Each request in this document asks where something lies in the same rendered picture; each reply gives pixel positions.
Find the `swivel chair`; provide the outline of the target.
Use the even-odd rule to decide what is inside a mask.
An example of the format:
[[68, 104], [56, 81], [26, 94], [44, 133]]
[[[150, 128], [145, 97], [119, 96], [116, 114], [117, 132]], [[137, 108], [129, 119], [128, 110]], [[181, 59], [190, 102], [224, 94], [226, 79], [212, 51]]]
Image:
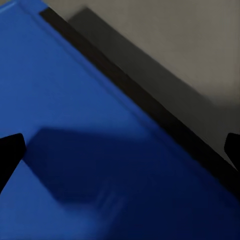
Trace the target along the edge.
[[236, 169], [240, 0], [42, 1]]

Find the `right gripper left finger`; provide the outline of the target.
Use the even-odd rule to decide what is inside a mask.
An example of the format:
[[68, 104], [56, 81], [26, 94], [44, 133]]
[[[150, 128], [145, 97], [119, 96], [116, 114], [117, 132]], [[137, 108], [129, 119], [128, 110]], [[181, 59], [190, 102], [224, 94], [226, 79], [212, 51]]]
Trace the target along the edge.
[[0, 193], [26, 152], [21, 133], [0, 138]]

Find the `folder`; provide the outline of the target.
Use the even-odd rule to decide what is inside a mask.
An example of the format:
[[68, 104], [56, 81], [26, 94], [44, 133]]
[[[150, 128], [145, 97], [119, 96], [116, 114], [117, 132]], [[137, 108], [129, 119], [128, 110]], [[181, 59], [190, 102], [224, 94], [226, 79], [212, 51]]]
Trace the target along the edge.
[[240, 240], [239, 171], [42, 0], [0, 6], [18, 133], [0, 240]]

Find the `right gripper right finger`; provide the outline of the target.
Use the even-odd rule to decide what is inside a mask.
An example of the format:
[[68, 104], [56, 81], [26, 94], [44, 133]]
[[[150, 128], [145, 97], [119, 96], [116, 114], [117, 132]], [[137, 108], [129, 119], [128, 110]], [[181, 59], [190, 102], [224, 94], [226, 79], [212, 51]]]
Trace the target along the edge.
[[228, 133], [224, 151], [240, 173], [240, 135], [235, 133]]

